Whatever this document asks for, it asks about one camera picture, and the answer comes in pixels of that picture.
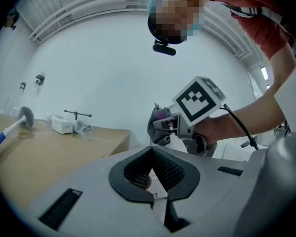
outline ceiling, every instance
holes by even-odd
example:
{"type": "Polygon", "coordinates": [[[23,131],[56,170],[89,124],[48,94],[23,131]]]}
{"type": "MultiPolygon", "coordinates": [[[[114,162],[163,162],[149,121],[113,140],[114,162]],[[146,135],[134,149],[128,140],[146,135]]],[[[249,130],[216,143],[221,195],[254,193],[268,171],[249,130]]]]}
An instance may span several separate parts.
{"type": "MultiPolygon", "coordinates": [[[[148,0],[19,0],[16,9],[32,29],[30,39],[41,43],[53,34],[81,20],[116,12],[146,12],[148,0]]],[[[230,11],[219,2],[209,2],[205,7],[203,30],[212,34],[248,70],[268,64],[268,60],[230,11]]]]}

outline red shirt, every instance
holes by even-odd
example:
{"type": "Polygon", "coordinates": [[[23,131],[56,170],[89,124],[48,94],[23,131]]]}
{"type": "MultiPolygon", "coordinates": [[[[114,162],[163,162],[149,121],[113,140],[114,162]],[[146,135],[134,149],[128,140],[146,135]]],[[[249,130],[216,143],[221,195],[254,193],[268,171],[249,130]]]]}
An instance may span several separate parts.
{"type": "MultiPolygon", "coordinates": [[[[274,12],[280,13],[281,8],[275,0],[215,0],[225,2],[237,7],[268,7],[274,12]]],[[[293,40],[279,24],[265,16],[244,18],[231,13],[238,20],[241,27],[261,47],[261,50],[270,59],[287,42],[293,40]]]]}

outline fluorescent light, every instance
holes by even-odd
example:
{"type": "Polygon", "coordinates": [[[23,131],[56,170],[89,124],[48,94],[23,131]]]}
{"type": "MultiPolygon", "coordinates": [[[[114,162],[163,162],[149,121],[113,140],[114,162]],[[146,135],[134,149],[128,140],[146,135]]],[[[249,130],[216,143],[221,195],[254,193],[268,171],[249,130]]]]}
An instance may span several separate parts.
{"type": "Polygon", "coordinates": [[[266,68],[265,67],[261,68],[261,71],[262,71],[262,74],[264,76],[264,79],[268,80],[268,75],[267,75],[267,72],[266,72],[266,68]]]}

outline rectangular black slot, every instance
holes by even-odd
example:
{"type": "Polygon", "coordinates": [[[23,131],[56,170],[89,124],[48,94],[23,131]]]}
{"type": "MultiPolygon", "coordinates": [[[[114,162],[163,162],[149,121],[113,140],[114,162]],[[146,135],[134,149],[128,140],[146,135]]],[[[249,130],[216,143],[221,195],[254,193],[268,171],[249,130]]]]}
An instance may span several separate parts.
{"type": "Polygon", "coordinates": [[[234,176],[241,176],[242,171],[243,171],[240,169],[228,168],[228,167],[224,167],[224,166],[219,167],[217,170],[227,173],[227,174],[230,174],[230,175],[234,175],[234,176]]]}
{"type": "Polygon", "coordinates": [[[81,191],[67,189],[39,220],[50,228],[57,230],[81,194],[81,191]]]}

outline red sleeve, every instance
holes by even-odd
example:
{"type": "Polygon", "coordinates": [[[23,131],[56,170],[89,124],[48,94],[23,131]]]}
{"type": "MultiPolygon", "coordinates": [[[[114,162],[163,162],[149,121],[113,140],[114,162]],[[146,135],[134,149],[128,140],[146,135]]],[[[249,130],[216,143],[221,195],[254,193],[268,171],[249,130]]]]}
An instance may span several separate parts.
{"type": "Polygon", "coordinates": [[[244,18],[231,13],[238,20],[241,27],[249,37],[261,47],[268,59],[270,59],[287,42],[292,46],[294,40],[282,27],[264,16],[244,18]]]}

